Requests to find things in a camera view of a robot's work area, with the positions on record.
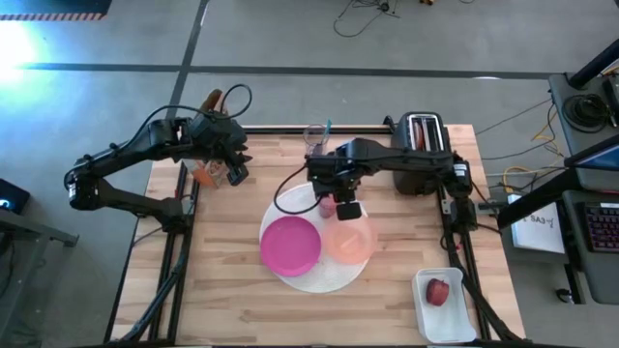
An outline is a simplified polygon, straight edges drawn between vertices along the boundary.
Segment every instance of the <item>pink plate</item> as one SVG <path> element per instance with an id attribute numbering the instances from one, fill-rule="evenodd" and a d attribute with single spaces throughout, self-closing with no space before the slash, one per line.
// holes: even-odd
<path id="1" fill-rule="evenodd" d="M 300 276 L 318 262 L 320 235 L 304 218 L 281 217 L 264 230 L 260 255 L 274 273 Z"/>

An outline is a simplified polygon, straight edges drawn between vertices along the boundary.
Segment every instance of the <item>computer screen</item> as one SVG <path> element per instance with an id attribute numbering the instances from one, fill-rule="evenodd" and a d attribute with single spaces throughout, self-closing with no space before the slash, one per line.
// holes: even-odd
<path id="1" fill-rule="evenodd" d="M 619 170 L 619 144 L 612 145 L 597 153 L 583 157 L 575 162 L 582 166 L 602 170 Z"/>

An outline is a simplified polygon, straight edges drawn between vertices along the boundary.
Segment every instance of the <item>orange cup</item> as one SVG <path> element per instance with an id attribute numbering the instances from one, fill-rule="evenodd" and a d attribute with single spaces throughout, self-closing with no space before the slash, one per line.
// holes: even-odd
<path id="1" fill-rule="evenodd" d="M 322 234 L 327 254 L 344 264 L 360 264 L 376 250 L 378 234 L 367 217 L 340 221 L 331 218 Z"/>

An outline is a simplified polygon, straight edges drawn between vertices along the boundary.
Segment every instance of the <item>keyboard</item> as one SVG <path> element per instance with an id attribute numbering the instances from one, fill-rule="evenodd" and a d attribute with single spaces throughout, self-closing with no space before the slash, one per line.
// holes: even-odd
<path id="1" fill-rule="evenodd" d="M 594 252 L 619 252 L 619 207 L 598 204 L 584 206 L 589 249 Z"/>

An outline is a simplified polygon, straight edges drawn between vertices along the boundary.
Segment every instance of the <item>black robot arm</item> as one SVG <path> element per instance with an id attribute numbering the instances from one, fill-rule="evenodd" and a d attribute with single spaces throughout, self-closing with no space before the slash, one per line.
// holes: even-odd
<path id="1" fill-rule="evenodd" d="M 468 198 L 472 191 L 468 162 L 448 151 L 387 148 L 374 140 L 356 138 L 325 156 L 306 156 L 306 167 L 316 196 L 334 196 L 339 219 L 361 216 L 355 189 L 363 176 L 381 170 L 426 173 L 429 180 L 439 181 L 457 204 L 466 206 L 467 212 L 473 206 Z M 473 227 L 474 210 L 469 219 L 467 225 Z"/>
<path id="2" fill-rule="evenodd" d="M 251 158 L 247 137 L 236 121 L 209 111 L 194 119 L 156 120 L 142 127 L 129 141 L 110 144 L 108 150 L 78 159 L 65 176 L 71 206 L 78 210 L 110 207 L 134 214 L 153 216 L 163 230 L 184 223 L 183 207 L 177 199 L 156 200 L 114 188 L 104 177 L 143 160 L 222 160 L 229 169 L 228 181 L 235 186 L 247 176 L 245 162 Z"/>

